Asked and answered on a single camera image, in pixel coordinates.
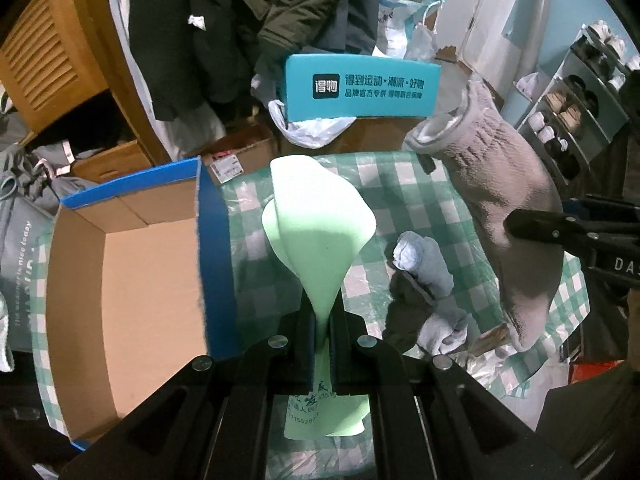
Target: white sneaker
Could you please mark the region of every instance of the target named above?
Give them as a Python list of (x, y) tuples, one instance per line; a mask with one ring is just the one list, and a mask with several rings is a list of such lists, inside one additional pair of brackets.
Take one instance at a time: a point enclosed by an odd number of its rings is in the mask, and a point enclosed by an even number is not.
[(626, 67), (633, 72), (633, 70), (640, 70), (640, 56), (633, 56), (626, 62)]
[(538, 138), (540, 139), (540, 142), (542, 142), (542, 144), (546, 144), (551, 139), (555, 139), (556, 138), (556, 133), (555, 133), (554, 129), (551, 126), (545, 126), (538, 133), (536, 133), (536, 135), (538, 136)]
[(548, 124), (548, 121), (542, 112), (536, 112), (527, 119), (527, 123), (529, 123), (529, 126), (531, 126), (531, 129), (534, 132), (539, 132), (546, 124)]
[(609, 49), (618, 56), (618, 59), (621, 59), (625, 55), (626, 45), (620, 36), (611, 36), (605, 42), (605, 45), (607, 45)]
[(625, 83), (625, 77), (622, 74), (620, 74), (615, 76), (610, 81), (607, 81), (607, 86), (609, 87), (610, 90), (613, 90), (614, 92), (620, 92), (620, 89), (622, 88), (622, 85), (624, 83)]
[(607, 41), (611, 36), (611, 29), (607, 22), (604, 20), (597, 20), (595, 23), (591, 23), (589, 28), (596, 33), (596, 35), (600, 38), (600, 41), (603, 43)]

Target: teal box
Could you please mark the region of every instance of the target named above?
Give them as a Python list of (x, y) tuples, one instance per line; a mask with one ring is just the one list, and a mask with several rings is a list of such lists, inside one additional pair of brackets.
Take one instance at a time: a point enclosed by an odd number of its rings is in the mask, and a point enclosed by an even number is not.
[(285, 63), (288, 121), (430, 117), (440, 67), (357, 54), (293, 54)]

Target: fuzzy gray sock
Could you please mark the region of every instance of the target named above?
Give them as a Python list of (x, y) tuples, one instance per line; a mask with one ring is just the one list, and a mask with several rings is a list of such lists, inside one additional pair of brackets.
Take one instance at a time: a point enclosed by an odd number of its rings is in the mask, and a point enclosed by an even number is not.
[(563, 251), (560, 245), (513, 237), (504, 220), (517, 208), (561, 212), (551, 176), (478, 80), (468, 82), (455, 116), (423, 121), (406, 142), (417, 153), (443, 161), (498, 277), (511, 341), (519, 352), (531, 348), (558, 291)]

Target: checkered tablecloth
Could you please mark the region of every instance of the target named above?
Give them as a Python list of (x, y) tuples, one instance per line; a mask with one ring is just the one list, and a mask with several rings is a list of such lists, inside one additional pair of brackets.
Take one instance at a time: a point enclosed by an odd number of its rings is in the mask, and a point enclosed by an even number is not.
[(49, 425), (62, 434), (67, 434), (65, 421), (58, 405), (56, 388), (51, 375), (47, 324), (45, 320), (45, 290), (47, 283), (47, 262), (51, 247), (52, 231), (43, 232), (36, 240), (33, 262), (33, 285), (30, 288), (31, 301), (31, 343), (33, 363), (36, 370), (40, 399)]
[[(426, 174), (414, 153), (351, 153), (319, 156), (326, 168), (351, 182), (373, 210), (375, 236), (360, 251), (342, 287), (345, 309), (359, 314), (370, 334), (380, 337), (392, 301), (389, 282), (395, 270), (389, 256), (400, 233), (433, 237), (453, 275), (455, 288), (444, 303), (473, 314), (481, 332), (502, 322), (497, 279), (480, 246), (465, 203), (440, 162)], [(300, 284), (280, 263), (264, 234), (261, 215), (273, 197), (268, 168), (240, 176), (223, 187), (228, 207), (238, 300), (238, 329), (244, 347), (276, 333), (278, 320), (300, 306)], [(546, 331), (529, 351), (510, 357), (489, 391), (504, 396), (525, 383), (580, 324), (589, 311), (580, 262), (565, 254), (562, 282)], [(370, 425), (350, 438), (287, 441), (284, 412), (274, 411), (268, 478), (325, 478), (371, 465)]]

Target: red object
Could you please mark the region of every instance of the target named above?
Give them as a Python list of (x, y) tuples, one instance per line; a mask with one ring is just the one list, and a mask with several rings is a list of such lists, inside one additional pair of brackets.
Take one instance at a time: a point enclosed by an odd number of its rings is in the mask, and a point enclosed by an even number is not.
[(227, 155), (233, 155), (235, 152), (236, 150), (225, 150), (224, 152), (217, 152), (213, 154), (213, 158), (214, 159), (223, 158), (224, 156), (227, 156)]
[(618, 366), (621, 362), (622, 361), (609, 361), (606, 363), (571, 365), (569, 370), (569, 384), (591, 379), (596, 375), (606, 372), (610, 368)]

